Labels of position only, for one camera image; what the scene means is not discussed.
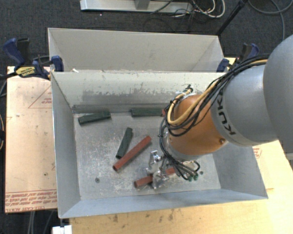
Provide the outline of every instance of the metal base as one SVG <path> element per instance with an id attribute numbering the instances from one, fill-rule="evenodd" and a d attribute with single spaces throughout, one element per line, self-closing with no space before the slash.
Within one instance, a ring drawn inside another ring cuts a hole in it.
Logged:
<path id="1" fill-rule="evenodd" d="M 81 0 L 82 11 L 131 11 L 131 12 L 153 12 L 164 5 L 167 1 L 150 1 L 147 9 L 137 9 L 135 0 Z M 185 13 L 192 10 L 192 6 L 187 2 L 172 2 L 161 13 Z"/>
<path id="2" fill-rule="evenodd" d="M 139 189 L 134 187 L 134 181 L 146 176 L 150 152 L 160 150 L 157 135 L 162 118 L 132 117 L 129 109 L 137 105 L 161 105 L 173 97 L 174 91 L 189 84 L 189 80 L 195 80 L 195 87 L 202 89 L 217 75 L 146 71 L 99 73 L 95 70 L 53 72 L 52 106 L 59 217 L 266 198 L 252 148 L 232 144 L 199 158 L 203 174 L 197 181 L 188 182 L 172 175 L 156 190 L 149 185 Z M 78 122 L 81 115 L 74 112 L 72 107 L 81 111 L 89 109 L 88 113 L 105 107 L 111 112 L 111 119 L 81 126 Z M 146 135 L 152 138 L 152 142 L 135 159 L 115 172 L 112 166 L 117 161 L 115 155 L 127 127 L 133 129 L 134 133 L 129 150 Z"/>

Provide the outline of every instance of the wooden board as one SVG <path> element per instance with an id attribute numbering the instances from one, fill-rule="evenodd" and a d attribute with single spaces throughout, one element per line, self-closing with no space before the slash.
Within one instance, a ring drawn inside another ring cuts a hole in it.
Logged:
<path id="1" fill-rule="evenodd" d="M 5 212 L 55 209 L 51 83 L 8 79 L 6 115 Z"/>
<path id="2" fill-rule="evenodd" d="M 278 141 L 254 147 L 269 199 L 70 219 L 74 234 L 293 234 L 293 171 Z"/>

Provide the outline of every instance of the red stick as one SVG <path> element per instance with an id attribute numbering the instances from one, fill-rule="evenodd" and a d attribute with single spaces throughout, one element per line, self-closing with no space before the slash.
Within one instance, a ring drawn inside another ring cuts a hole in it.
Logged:
<path id="1" fill-rule="evenodd" d="M 166 170 L 166 174 L 169 176 L 169 175 L 172 175 L 175 173 L 175 169 L 173 167 L 170 167 Z M 153 176 L 152 175 L 149 175 L 149 176 L 146 176 L 146 177 L 143 177 L 143 178 L 140 178 L 138 180 L 136 180 L 135 182 L 133 182 L 135 188 L 138 188 L 140 186 L 143 186 L 143 185 L 146 185 L 146 184 L 149 184 L 153 181 Z"/>
<path id="2" fill-rule="evenodd" d="M 142 149 L 144 149 L 151 142 L 151 137 L 146 136 L 141 140 L 134 148 L 127 152 L 120 160 L 118 160 L 114 165 L 113 169 L 118 171 L 122 166 L 124 166 L 128 161 L 134 158 Z"/>

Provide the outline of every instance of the gray metal box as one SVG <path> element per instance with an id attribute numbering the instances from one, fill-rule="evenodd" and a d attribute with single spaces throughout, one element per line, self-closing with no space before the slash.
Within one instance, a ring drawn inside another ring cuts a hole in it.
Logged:
<path id="1" fill-rule="evenodd" d="M 189 83 L 205 90 L 221 75 L 217 37 L 49 29 L 49 46 L 65 65 L 51 79 L 60 218 L 267 198 L 252 148 L 232 144 L 198 159 L 204 173 L 197 181 L 173 175 L 157 190 L 133 186 L 146 176 L 150 152 L 160 150 L 162 118 L 133 118 L 129 110 L 163 108 Z M 79 116 L 102 109 L 111 119 L 79 125 Z M 152 142 L 116 172 L 127 127 L 134 132 L 129 149 L 146 135 Z"/>

